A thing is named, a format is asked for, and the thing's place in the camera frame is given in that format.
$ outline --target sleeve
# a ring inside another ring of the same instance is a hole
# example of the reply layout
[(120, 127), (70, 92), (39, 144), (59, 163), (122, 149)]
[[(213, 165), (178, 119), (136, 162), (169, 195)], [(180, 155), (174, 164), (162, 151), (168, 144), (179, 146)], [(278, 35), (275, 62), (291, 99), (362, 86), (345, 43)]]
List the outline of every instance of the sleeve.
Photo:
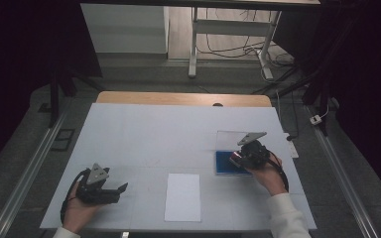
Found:
[(80, 238), (80, 236), (60, 227), (58, 228), (57, 233), (55, 233), (54, 238)]
[(294, 207), (288, 193), (274, 195), (267, 202), (271, 211), (271, 232), (274, 238), (311, 237), (304, 215)]

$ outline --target wire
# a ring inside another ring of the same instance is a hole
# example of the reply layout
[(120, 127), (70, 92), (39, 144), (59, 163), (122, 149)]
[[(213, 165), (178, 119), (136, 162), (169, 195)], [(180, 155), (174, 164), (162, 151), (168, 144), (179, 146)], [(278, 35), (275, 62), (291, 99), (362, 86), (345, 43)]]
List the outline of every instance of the wire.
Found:
[(326, 112), (320, 116), (320, 118), (326, 116), (326, 114), (329, 112), (329, 104), (326, 105)]
[(280, 124), (283, 125), (281, 122), (281, 106), (280, 106), (280, 95), (278, 94), (278, 90), (275, 90), (275, 93), (277, 93), (277, 103), (278, 103), (278, 119), (280, 120)]
[[(257, 14), (257, 10), (255, 11), (255, 14), (253, 16), (253, 19), (252, 21), (255, 21), (255, 18), (256, 18), (256, 14)], [(205, 9), (205, 17), (206, 19), (208, 19), (208, 9), (206, 8)], [(205, 34), (205, 37), (206, 37), (206, 45), (208, 46), (208, 49), (209, 49), (209, 52), (204, 52), (204, 51), (201, 51), (197, 46), (196, 46), (196, 50), (201, 53), (201, 54), (210, 54), (210, 55), (215, 55), (215, 56), (219, 56), (219, 57), (223, 57), (223, 58), (231, 58), (231, 59), (235, 59), (235, 58), (242, 58), (242, 57), (246, 57), (248, 55), (250, 55), (250, 53), (252, 52), (252, 50), (250, 49), (245, 49), (247, 48), (247, 43), (249, 42), (249, 38), (250, 37), (247, 37), (246, 39), (246, 42), (244, 44), (243, 47), (238, 47), (238, 48), (232, 48), (232, 49), (226, 49), (226, 50), (213, 50), (209, 44), (209, 38), (208, 38), (208, 34)], [(263, 44), (264, 42), (261, 42), (261, 43), (255, 43), (255, 44), (252, 44), (251, 46), (257, 46), (257, 45), (261, 45)], [(244, 54), (242, 55), (238, 55), (238, 56), (226, 56), (226, 55), (222, 55), (222, 54), (219, 54), (219, 53), (225, 53), (225, 52), (232, 52), (232, 51), (236, 51), (236, 50), (239, 50), (239, 49), (243, 49), (244, 51)]]
[(298, 138), (299, 137), (299, 118), (297, 116), (297, 112), (296, 112), (296, 105), (295, 105), (295, 97), (294, 97), (294, 90), (292, 90), (292, 107), (293, 107), (293, 112), (295, 113), (295, 119), (296, 119), (296, 136), (292, 136), (293, 139), (295, 138)]

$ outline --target white paper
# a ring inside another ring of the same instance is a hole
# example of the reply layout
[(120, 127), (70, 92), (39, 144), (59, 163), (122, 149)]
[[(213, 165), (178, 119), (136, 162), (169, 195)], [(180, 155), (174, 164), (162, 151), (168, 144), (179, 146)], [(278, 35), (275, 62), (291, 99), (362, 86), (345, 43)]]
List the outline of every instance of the white paper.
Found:
[(169, 174), (165, 220), (200, 222), (199, 175)]

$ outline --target hand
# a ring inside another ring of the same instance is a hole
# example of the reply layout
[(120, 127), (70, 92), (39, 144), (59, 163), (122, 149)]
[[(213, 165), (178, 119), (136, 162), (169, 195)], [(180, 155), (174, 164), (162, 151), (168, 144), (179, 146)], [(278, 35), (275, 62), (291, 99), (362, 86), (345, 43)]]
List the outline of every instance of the hand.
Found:
[(75, 197), (78, 182), (69, 195), (66, 212), (64, 214), (63, 228), (77, 234), (94, 216), (102, 204), (86, 204)]
[[(274, 155), (270, 154), (270, 160), (277, 163), (278, 165), (282, 164), (282, 160), (276, 158)], [(283, 180), (278, 174), (277, 170), (271, 166), (269, 163), (265, 167), (258, 170), (247, 169), (246, 171), (252, 173), (253, 177), (263, 186), (265, 186), (269, 193), (277, 195), (280, 193), (286, 193), (286, 188), (284, 186)]]

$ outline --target dark background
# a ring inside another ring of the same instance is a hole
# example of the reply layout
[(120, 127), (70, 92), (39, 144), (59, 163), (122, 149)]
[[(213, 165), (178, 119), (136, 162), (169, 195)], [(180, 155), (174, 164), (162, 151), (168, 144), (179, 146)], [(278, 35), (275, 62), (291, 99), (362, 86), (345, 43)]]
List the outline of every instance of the dark background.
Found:
[(101, 75), (78, 2), (0, 0), (0, 151), (31, 93), (69, 69)]

